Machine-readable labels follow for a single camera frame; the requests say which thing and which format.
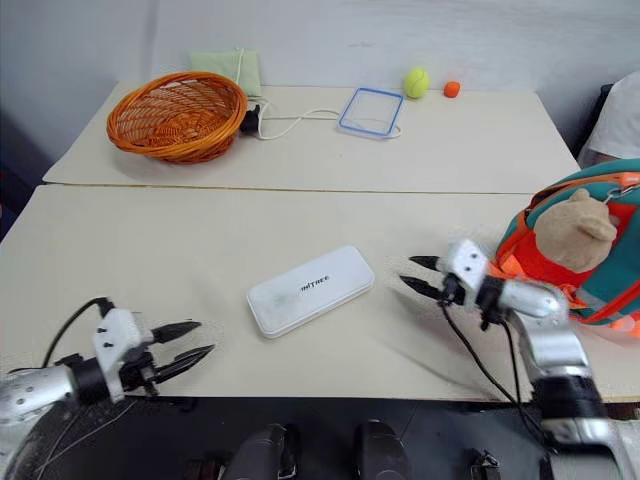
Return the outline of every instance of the floor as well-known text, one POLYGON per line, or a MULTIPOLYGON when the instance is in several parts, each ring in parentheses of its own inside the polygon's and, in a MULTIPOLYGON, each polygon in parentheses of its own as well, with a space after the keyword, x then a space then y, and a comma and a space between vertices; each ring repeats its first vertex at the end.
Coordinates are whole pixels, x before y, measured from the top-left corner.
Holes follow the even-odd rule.
MULTIPOLYGON (((105 425, 128 408, 128 402, 84 411, 56 452, 105 425)), ((347 480, 353 478, 353 432, 367 419, 382 420, 401 435, 416 479, 470 478, 472 449, 491 452, 500 461, 502 478, 539 478, 541 448, 524 430, 517 410, 499 404, 203 398, 136 401, 119 420, 49 464, 42 480, 182 479, 190 461, 214 451, 232 452, 249 434, 274 422, 298 426, 302 438, 298 478, 347 480)), ((46 435, 38 454, 25 465, 31 469, 42 465, 60 431, 58 427, 46 435)))

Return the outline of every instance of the orange ball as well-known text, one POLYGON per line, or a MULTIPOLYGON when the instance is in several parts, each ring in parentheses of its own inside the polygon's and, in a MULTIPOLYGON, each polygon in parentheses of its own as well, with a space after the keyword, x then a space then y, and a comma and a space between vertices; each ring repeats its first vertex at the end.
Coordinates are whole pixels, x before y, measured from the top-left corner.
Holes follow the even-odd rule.
POLYGON ((458 82, 447 82, 447 84, 444 86, 444 90, 442 91, 442 93, 444 93, 444 96, 449 98, 457 97, 459 92, 460 84, 458 82))

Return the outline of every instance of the black wire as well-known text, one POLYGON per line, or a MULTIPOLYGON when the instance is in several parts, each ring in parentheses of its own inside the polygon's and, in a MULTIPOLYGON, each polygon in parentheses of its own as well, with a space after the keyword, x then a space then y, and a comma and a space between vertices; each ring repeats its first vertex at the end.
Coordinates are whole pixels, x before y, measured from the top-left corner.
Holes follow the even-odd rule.
POLYGON ((523 419, 523 423, 525 425, 525 428, 527 429, 527 431, 535 438, 535 440, 540 443, 540 445, 543 446, 543 448, 547 448, 544 443, 541 442, 541 440, 538 438, 537 435, 535 435, 529 427, 529 424, 524 420, 527 419, 529 422, 531 422, 531 425, 534 425, 536 428, 540 428, 538 427, 535 419, 529 415, 529 413, 527 413, 523 408, 522 408, 522 397, 521 397, 521 392, 520 392, 520 381, 518 378, 518 372, 517 372, 517 365, 515 363, 515 352, 513 349, 513 339, 511 338, 511 332, 508 330, 508 328, 505 328, 505 331, 508 332, 507 333, 507 338, 509 339, 509 348, 511 351, 511 361, 514 367, 514 376, 516 378, 516 395, 517 395, 517 399, 513 398, 513 395, 511 395, 503 386, 500 382, 498 382, 493 375, 491 375, 491 373, 487 370, 487 368, 484 366, 484 363, 482 363, 482 360, 480 360, 480 357, 478 357, 478 354, 476 353, 476 351, 473 349, 473 347, 471 346, 471 343, 469 342, 469 340, 467 340, 467 337, 464 335, 464 333, 462 333, 462 331, 458 328, 458 326, 455 324, 455 322, 453 321, 453 319, 451 318, 451 315, 449 315, 449 312, 447 310, 447 303, 440 301, 438 302, 438 306, 440 307, 440 309, 442 310, 442 314, 444 315, 444 318, 447 320, 447 323, 449 324, 449 326, 451 327, 451 329, 454 331, 454 333, 457 335, 457 337, 460 339, 460 341, 464 344, 464 346, 466 347, 467 351, 469 352, 469 354, 473 357, 473 360, 476 362, 476 365, 478 366, 478 368, 480 369, 480 371, 484 374, 485 377, 487 377, 487 379, 498 389, 500 390, 500 392, 514 405, 516 405, 518 407, 518 412, 520 413, 522 419, 523 419))
POLYGON ((62 335, 64 335, 64 332, 66 332, 67 329, 71 326, 71 324, 75 322, 76 319, 80 315, 82 315, 92 305, 97 305, 100 307, 100 314, 103 317, 107 314, 109 310, 111 310, 114 307, 113 303, 111 303, 111 300, 109 300, 108 298, 97 297, 97 298, 92 298, 83 306, 81 306, 78 310, 76 310, 76 312, 73 315, 71 315, 71 317, 69 317, 69 319, 66 322, 64 322, 62 327, 60 327, 60 330, 58 330, 58 333, 56 333, 56 336, 53 338, 53 341, 51 342, 51 345, 49 345, 47 353, 44 356, 42 367, 40 368, 45 368, 49 365, 49 360, 51 360, 51 355, 53 355, 53 351, 55 350, 56 346, 58 345, 58 342, 62 338, 62 335))

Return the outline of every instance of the yellow ball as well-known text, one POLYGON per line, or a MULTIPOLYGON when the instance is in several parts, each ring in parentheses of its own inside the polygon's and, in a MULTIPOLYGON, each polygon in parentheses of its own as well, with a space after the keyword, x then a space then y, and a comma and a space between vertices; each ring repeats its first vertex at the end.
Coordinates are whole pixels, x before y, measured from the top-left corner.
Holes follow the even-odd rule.
POLYGON ((421 98, 429 88, 429 74, 421 68, 414 68, 404 79, 404 93, 407 97, 421 98))

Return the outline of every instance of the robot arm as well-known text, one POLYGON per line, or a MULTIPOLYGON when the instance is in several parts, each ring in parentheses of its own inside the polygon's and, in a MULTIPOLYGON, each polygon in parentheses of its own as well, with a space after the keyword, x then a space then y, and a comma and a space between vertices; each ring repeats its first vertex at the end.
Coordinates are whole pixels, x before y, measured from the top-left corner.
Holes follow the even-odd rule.
POLYGON ((470 311, 480 309, 483 330, 505 320, 516 328, 534 403, 542 413, 541 428, 549 442, 566 450, 607 449, 622 478, 636 478, 618 431, 607 418, 587 355, 571 328, 562 292, 488 276, 488 259, 470 240, 454 244, 447 257, 411 260, 445 275, 442 290, 402 277, 418 293, 470 311))
POLYGON ((95 358, 84 360, 74 354, 52 367, 10 373, 0 382, 0 478, 10 478, 30 433, 54 405, 74 409, 106 398, 117 403, 124 392, 139 387, 156 395, 155 385, 190 369, 214 348, 195 348, 156 367, 149 345, 179 338, 201 324, 187 321, 150 330, 126 309, 111 308, 101 314, 93 336, 95 358))

